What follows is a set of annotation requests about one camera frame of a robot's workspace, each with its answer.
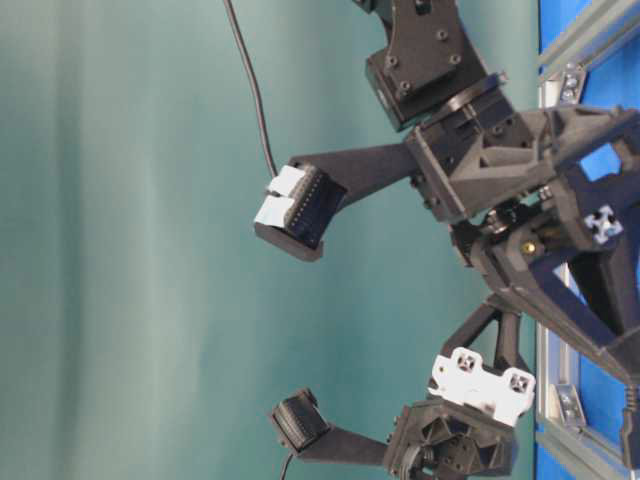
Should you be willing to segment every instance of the mechanical linkage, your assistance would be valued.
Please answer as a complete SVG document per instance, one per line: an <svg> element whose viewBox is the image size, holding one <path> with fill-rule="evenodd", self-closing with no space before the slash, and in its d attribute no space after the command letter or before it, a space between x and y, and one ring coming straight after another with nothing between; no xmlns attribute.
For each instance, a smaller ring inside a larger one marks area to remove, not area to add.
<svg viewBox="0 0 640 480"><path fill-rule="evenodd" d="M516 112L454 0L354 2L384 25L389 44L367 59L367 77L392 126L409 133L399 144L292 158L268 187L256 233L315 261L333 216L409 178L493 295L445 343L428 398L404 408L389 444L327 423L308 390L273 411L282 442L302 460L383 466L402 479L508 474L513 426L535 385L518 353L526 313L630 386L623 460L640 468L640 114ZM580 161L607 144L620 171L590 180ZM582 298L556 275L563 265ZM492 321L489 367L468 348Z"/></svg>

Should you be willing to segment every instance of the green fabric backdrop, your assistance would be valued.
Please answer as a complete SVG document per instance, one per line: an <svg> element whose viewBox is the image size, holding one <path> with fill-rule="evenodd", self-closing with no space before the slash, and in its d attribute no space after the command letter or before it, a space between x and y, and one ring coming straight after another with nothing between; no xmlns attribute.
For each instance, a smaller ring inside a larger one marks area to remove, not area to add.
<svg viewBox="0 0 640 480"><path fill-rule="evenodd" d="M236 3L279 164L401 138L363 75L373 18ZM535 106L536 2L460 3ZM406 182L336 218L317 264L254 237L267 175L221 1L6 0L0 65L1 479L275 479L266 413L298 387L382 439L424 397L485 287ZM531 414L518 431L531 478Z"/></svg>

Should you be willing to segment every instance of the metal screw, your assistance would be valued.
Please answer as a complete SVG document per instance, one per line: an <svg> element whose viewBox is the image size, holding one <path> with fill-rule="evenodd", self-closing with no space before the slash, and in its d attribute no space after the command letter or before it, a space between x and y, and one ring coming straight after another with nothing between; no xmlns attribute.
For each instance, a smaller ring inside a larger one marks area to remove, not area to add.
<svg viewBox="0 0 640 480"><path fill-rule="evenodd" d="M525 242L522 244L522 252L527 255L533 255L538 250L536 244L533 242Z"/></svg>
<svg viewBox="0 0 640 480"><path fill-rule="evenodd" d="M578 86L578 79L573 75L568 75L565 85L569 88L576 88Z"/></svg>
<svg viewBox="0 0 640 480"><path fill-rule="evenodd" d="M571 89L566 89L562 91L562 99L566 101L573 100L576 97L576 92Z"/></svg>
<svg viewBox="0 0 640 480"><path fill-rule="evenodd" d="M390 55L387 57L387 66L389 68L395 68L398 66L398 57L394 57L393 55Z"/></svg>

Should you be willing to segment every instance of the hole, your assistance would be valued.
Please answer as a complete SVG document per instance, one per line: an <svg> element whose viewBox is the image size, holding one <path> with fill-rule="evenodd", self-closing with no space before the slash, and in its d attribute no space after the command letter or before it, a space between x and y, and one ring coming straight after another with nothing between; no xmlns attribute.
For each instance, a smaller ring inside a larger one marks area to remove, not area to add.
<svg viewBox="0 0 640 480"><path fill-rule="evenodd" d="M418 15L428 15L431 13L431 0L415 0L416 13Z"/></svg>
<svg viewBox="0 0 640 480"><path fill-rule="evenodd" d="M580 166L590 182L607 175L617 175L621 168L620 158L608 143L582 159Z"/></svg>

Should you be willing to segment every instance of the black cable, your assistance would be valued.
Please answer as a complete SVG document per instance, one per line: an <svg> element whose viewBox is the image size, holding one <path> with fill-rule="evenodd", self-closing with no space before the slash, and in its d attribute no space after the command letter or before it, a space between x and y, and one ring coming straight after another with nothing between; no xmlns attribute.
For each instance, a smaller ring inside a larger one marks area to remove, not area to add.
<svg viewBox="0 0 640 480"><path fill-rule="evenodd" d="M264 119L264 109L262 107L262 96L260 95L260 87L256 80L256 74L253 71L253 65L247 52L247 46L242 38L242 32L238 25L238 19L236 12L233 9L231 0L224 0L224 5L227 8L227 16L229 17L229 23L231 23L231 29L233 30L233 36L236 39L240 56L242 57L242 63L244 69L249 77L249 84L251 85L251 92L253 93L253 99L256 102L256 114L258 115L258 128L260 129L260 139L262 140L262 149L264 150L264 157L267 160L267 168L272 177L278 175L276 164L273 161L273 155L271 154L271 145L269 144L269 134L267 133L267 122Z"/></svg>
<svg viewBox="0 0 640 480"><path fill-rule="evenodd" d="M284 480L284 477L287 476L287 469L289 468L289 464L293 460L293 453L290 453L287 456L287 459L284 461L284 465L282 465L282 473L280 473L280 480Z"/></svg>

